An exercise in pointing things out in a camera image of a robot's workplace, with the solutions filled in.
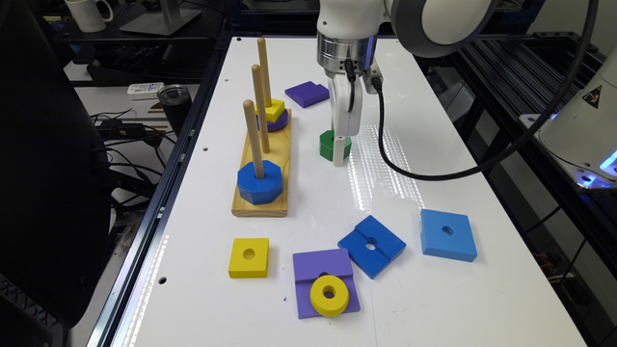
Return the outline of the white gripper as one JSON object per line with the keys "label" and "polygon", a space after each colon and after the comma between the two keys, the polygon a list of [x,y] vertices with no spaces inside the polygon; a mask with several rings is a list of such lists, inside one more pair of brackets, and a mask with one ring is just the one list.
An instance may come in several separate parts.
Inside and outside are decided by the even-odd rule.
{"label": "white gripper", "polygon": [[341,167],[345,159],[346,138],[359,133],[362,117],[363,92],[376,94],[373,79],[383,81],[380,69],[368,69],[350,82],[344,73],[326,72],[332,107],[333,164]]}

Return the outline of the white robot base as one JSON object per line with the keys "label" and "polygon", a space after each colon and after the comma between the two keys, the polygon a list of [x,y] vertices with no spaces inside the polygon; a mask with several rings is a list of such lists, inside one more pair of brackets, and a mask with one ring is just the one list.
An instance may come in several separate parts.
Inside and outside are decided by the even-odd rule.
{"label": "white robot base", "polygon": [[580,189],[616,187],[616,53],[535,137]]}

